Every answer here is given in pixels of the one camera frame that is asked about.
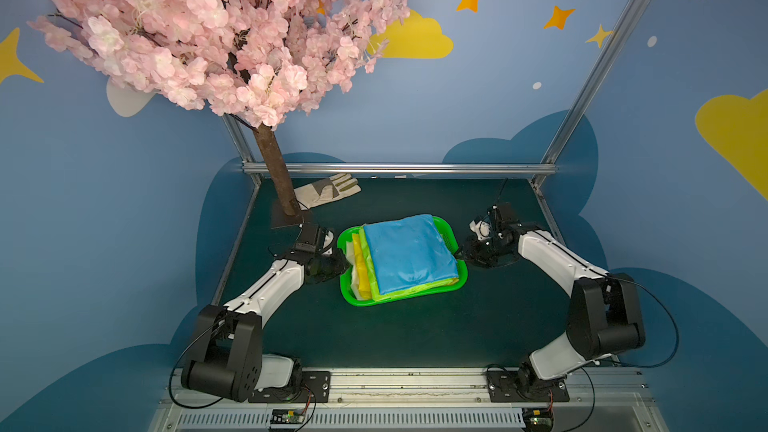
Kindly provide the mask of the yellow raincoat back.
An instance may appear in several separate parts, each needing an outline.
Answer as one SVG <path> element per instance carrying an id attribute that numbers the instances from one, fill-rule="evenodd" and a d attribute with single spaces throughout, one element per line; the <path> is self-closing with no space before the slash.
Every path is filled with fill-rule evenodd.
<path id="1" fill-rule="evenodd" d="M 356 260 L 357 260 L 357 267 L 358 267 L 358 273 L 360 276 L 360 290 L 361 294 L 363 296 L 363 300 L 371 300 L 372 299 L 372 292 L 371 292 L 371 285 L 368 277 L 368 268 L 367 263 L 363 254 L 362 250 L 362 243 L 360 240 L 360 237 L 357 233 L 354 233 L 352 235 L 352 242 L 355 249 L 356 254 Z"/>

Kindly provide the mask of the white raincoat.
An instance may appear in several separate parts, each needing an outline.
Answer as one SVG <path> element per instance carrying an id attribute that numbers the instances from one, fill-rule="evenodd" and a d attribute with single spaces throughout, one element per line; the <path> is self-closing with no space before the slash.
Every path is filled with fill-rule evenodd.
<path id="1" fill-rule="evenodd" d="M 356 254 L 354 245 L 351 245 L 347 252 L 346 252 L 346 258 L 349 261 L 352 270 L 351 270 L 351 280 L 350 280 L 350 289 L 352 293 L 354 294 L 354 297 L 358 301 L 363 300 L 363 296 L 361 294 L 360 290 L 360 276 L 358 273 L 358 267 L 357 267 L 357 260 L 356 260 Z"/>

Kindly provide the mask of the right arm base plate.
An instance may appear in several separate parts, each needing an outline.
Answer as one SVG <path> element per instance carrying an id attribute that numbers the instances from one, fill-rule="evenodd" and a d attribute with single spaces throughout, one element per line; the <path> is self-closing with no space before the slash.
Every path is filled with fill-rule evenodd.
<path id="1" fill-rule="evenodd" d="M 563 380 L 540 380 L 526 370 L 490 367 L 484 372 L 493 403 L 565 403 L 570 400 Z"/>

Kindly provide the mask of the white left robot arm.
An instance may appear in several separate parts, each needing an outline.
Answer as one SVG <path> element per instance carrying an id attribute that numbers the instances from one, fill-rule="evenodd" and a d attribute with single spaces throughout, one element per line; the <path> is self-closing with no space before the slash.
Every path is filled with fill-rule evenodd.
<path id="1" fill-rule="evenodd" d="M 244 292 L 198 314 L 193 337 L 177 364 L 180 383 L 217 401 L 250 401 L 260 393 L 277 400 L 301 394 L 297 359 L 266 354 L 263 329 L 278 308 L 306 284 L 339 277 L 348 267 L 336 236 L 316 224 L 300 228 L 293 246 Z"/>

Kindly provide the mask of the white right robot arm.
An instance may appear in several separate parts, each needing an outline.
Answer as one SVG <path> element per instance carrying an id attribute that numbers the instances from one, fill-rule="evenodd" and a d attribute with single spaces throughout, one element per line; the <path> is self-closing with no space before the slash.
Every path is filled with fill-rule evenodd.
<path id="1" fill-rule="evenodd" d="M 508 203 L 492 205 L 469 229 L 471 235 L 461 248 L 467 262 L 489 269 L 525 259 L 570 299 L 565 331 L 528 355 L 518 370 L 522 384 L 554 382 L 589 363 L 645 344 L 637 286 L 631 277 L 612 275 L 550 232 L 518 221 Z"/>

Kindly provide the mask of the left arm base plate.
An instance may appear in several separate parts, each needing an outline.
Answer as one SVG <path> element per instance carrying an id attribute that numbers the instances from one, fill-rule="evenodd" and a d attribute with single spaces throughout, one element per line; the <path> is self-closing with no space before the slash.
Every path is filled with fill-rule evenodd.
<path id="1" fill-rule="evenodd" d="M 328 370 L 309 370 L 301 373 L 301 378 L 294 376 L 287 386 L 255 390 L 248 399 L 249 403 L 292 404 L 327 403 L 331 389 L 332 373 Z"/>

